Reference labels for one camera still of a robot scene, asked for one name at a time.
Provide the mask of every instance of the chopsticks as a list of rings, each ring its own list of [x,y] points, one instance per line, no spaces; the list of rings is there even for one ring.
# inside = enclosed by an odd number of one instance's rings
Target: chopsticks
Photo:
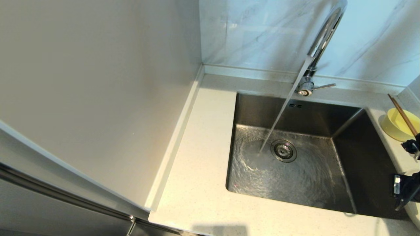
[[[392,103],[394,104],[395,108],[398,110],[402,118],[404,119],[405,123],[408,125],[408,128],[413,133],[413,136],[415,137],[417,135],[417,131],[414,128],[413,124],[411,124],[410,120],[408,119],[407,115],[405,114],[404,110],[399,106],[398,102],[395,100],[395,98],[391,97],[391,95],[388,94],[388,97],[391,99]]]

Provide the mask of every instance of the drain strainer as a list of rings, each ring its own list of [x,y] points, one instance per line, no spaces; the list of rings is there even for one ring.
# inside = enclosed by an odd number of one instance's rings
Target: drain strainer
[[[293,144],[282,139],[271,143],[271,153],[282,162],[292,162],[297,157],[297,151]]]

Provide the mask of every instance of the countertop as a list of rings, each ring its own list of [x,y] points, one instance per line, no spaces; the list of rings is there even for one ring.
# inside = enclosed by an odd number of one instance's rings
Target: countertop
[[[149,221],[215,236],[420,235],[408,221],[325,210],[226,189],[236,93],[285,97],[290,88],[290,83],[206,74],[162,198]],[[397,171],[420,170],[420,162],[379,127],[381,118],[393,107],[386,94],[330,88],[311,97],[293,98],[365,108]],[[419,205],[406,207],[410,217],[418,221]]]

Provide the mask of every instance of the sink basin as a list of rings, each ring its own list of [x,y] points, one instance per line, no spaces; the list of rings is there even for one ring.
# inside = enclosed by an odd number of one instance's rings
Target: sink basin
[[[311,207],[407,219],[394,210],[395,167],[365,110],[238,94],[226,187]]]

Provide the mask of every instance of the water stream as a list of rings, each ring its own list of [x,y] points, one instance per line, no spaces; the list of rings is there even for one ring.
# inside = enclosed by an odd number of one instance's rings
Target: water stream
[[[289,94],[287,95],[287,97],[286,97],[286,101],[284,101],[283,106],[281,107],[281,110],[280,110],[280,112],[278,113],[278,116],[277,116],[277,118],[276,118],[275,122],[273,123],[273,126],[272,126],[272,127],[271,127],[271,129],[270,129],[270,132],[268,132],[267,136],[265,137],[264,142],[262,143],[262,146],[261,146],[261,148],[260,148],[260,151],[259,151],[259,152],[261,152],[261,151],[263,150],[263,148],[265,147],[265,144],[267,143],[268,138],[270,137],[271,133],[272,133],[272,132],[273,132],[273,130],[274,130],[274,127],[276,126],[276,124],[277,124],[278,120],[279,120],[279,119],[280,119],[280,117],[281,117],[281,114],[283,113],[284,109],[286,108],[287,104],[289,103],[289,100],[290,100],[291,96],[293,95],[293,93],[294,93],[294,91],[295,91],[295,89],[296,89],[297,85],[298,85],[298,84],[299,84],[299,82],[300,82],[300,79],[303,77],[303,74],[305,73],[306,69],[307,69],[307,68],[308,68],[308,66],[312,63],[312,61],[313,61],[313,60],[314,60],[314,57],[311,57],[311,56],[309,56],[309,55],[308,55],[308,56],[306,56],[305,62],[303,63],[302,68],[300,69],[300,72],[299,72],[299,74],[297,75],[296,81],[294,82],[294,84],[293,84],[293,86],[292,86],[292,88],[291,88],[291,90],[290,90]]]

